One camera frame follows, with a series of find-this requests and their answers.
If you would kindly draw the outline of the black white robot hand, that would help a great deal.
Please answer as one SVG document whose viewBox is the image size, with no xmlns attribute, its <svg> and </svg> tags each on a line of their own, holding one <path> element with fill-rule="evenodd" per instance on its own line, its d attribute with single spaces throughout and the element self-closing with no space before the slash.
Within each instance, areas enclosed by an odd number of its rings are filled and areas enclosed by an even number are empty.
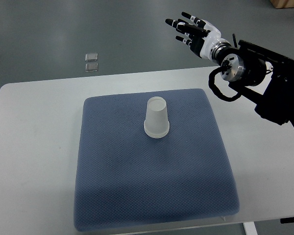
<svg viewBox="0 0 294 235">
<path fill-rule="evenodd" d="M 231 47 L 231 44 L 222 38 L 221 32 L 208 21 L 186 12 L 182 12 L 181 15 L 188 21 L 165 20 L 166 24 L 180 33 L 175 39 L 187 45 L 196 56 L 217 63 L 219 52 Z"/>
</svg>

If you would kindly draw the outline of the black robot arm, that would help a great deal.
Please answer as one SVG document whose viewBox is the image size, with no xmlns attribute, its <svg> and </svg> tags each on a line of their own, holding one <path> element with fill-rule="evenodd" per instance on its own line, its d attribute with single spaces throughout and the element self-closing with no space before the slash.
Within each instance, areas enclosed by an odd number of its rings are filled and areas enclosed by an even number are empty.
<svg viewBox="0 0 294 235">
<path fill-rule="evenodd" d="M 240 40 L 218 43 L 210 50 L 219 67 L 208 85 L 216 97 L 233 102 L 241 96 L 255 103 L 263 119 L 294 128 L 294 60 Z"/>
</svg>

